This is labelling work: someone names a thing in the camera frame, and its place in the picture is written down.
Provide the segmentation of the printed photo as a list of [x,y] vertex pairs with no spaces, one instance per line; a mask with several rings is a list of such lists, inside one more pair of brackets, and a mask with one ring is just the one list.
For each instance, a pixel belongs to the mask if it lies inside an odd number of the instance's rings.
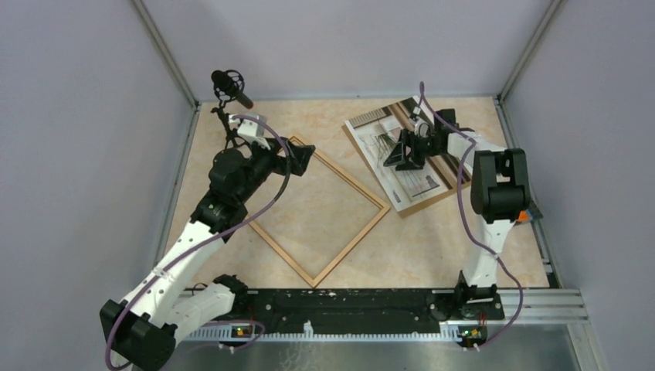
[[427,106],[414,96],[347,119],[344,131],[395,211],[406,217],[454,195],[459,161],[419,155],[436,132]]

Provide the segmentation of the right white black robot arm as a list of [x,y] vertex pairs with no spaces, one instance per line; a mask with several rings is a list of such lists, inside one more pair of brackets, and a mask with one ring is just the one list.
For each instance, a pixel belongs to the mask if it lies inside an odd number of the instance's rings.
[[463,176],[470,175],[470,205],[477,230],[464,229],[473,244],[469,264],[460,272],[452,309],[462,318],[487,314],[497,307],[497,272],[506,270],[501,259],[505,240],[519,216],[530,205],[527,158],[520,148],[504,148],[461,128],[453,108],[435,111],[431,121],[411,116],[413,127],[403,129],[384,161],[395,170],[421,169],[429,157],[450,155],[457,161],[456,197],[465,219]]

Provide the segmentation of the wooden picture frame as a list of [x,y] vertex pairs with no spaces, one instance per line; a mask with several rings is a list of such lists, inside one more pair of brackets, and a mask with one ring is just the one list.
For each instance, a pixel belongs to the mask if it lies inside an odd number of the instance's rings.
[[324,151],[252,222],[265,256],[249,270],[258,288],[354,288],[348,257],[391,206]]

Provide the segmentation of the brown cardboard backing board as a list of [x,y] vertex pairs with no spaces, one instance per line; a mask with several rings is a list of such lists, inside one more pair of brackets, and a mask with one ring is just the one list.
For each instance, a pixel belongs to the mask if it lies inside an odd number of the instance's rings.
[[400,217],[410,216],[456,194],[455,160],[446,156],[430,158],[422,170],[386,168],[382,163],[389,147],[370,127],[368,124],[353,128],[346,123],[342,130]]

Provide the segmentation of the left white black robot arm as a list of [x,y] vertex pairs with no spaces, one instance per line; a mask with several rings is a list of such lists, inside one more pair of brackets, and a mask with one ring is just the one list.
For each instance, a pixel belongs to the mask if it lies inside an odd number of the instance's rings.
[[200,293],[182,298],[199,268],[248,223],[246,201],[272,174],[287,184],[302,176],[315,152],[313,145],[290,139],[253,144],[250,157],[237,148],[220,151],[209,171],[209,190],[201,198],[178,240],[147,277],[121,300],[108,300],[100,310],[106,340],[107,368],[114,353],[128,366],[160,370],[176,346],[211,320],[225,315],[243,317],[248,307],[247,286],[224,274]]

